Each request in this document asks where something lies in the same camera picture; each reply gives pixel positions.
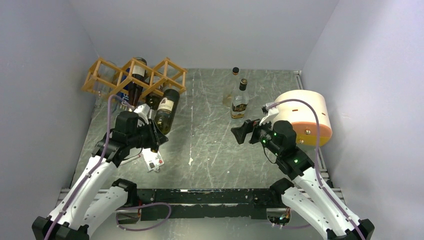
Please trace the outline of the clear whisky bottle black label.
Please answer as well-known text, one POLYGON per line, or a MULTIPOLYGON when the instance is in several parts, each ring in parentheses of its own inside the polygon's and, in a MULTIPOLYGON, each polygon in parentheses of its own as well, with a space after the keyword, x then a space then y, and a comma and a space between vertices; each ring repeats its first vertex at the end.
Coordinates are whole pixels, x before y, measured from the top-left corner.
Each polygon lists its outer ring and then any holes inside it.
POLYGON ((241 119, 245 116, 249 103, 249 93, 247 92, 248 80, 242 78, 239 85, 236 86, 231 94, 232 101, 230 107, 230 116, 232 119, 241 119))

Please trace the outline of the dark green wine bottle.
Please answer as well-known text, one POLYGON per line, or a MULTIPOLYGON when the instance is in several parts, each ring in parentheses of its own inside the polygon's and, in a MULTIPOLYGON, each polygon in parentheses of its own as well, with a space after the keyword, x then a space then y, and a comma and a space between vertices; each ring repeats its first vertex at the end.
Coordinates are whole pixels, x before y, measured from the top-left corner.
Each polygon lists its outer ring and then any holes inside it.
POLYGON ((163 97, 159 102, 154 122, 164 135, 167 135, 172 128, 179 100, 180 93, 177 90, 168 88, 163 92, 163 97))

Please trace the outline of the clear round glass bottle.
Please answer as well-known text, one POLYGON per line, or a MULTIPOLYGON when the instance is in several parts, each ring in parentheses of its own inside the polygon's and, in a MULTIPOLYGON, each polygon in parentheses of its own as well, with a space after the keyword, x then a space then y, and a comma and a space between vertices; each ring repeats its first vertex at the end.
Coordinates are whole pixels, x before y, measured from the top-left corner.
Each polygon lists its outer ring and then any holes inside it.
POLYGON ((222 104, 227 108, 229 108, 232 103, 232 91, 237 84, 239 72, 240 69, 238 67, 233 67, 229 78, 224 82, 222 104))

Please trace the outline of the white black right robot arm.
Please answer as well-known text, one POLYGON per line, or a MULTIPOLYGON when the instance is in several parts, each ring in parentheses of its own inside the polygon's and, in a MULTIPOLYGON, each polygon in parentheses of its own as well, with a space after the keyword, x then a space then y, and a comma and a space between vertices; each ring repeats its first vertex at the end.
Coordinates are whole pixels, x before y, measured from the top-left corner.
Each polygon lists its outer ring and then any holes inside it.
POLYGON ((270 202, 286 205, 305 219, 325 240, 369 240, 375 230, 369 219, 351 211, 323 180, 309 156, 297 147, 297 134, 286 120, 260 124, 246 120, 231 129, 238 144, 251 134, 250 144, 260 143, 276 156, 275 164, 286 175, 271 185, 270 202))

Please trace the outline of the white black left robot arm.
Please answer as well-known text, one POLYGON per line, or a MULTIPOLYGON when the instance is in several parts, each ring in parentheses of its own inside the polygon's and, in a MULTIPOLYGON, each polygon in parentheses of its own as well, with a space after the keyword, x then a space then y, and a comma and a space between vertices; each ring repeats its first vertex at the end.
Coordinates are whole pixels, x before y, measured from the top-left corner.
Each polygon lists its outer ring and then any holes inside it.
POLYGON ((141 113, 122 111, 113 128, 97 142, 86 169, 66 197, 47 217, 37 217, 32 231, 37 240, 88 240, 96 229, 121 207, 135 209, 139 194, 134 182, 118 179, 104 197, 95 201, 105 181, 132 149, 156 153, 168 138, 156 123, 141 113))

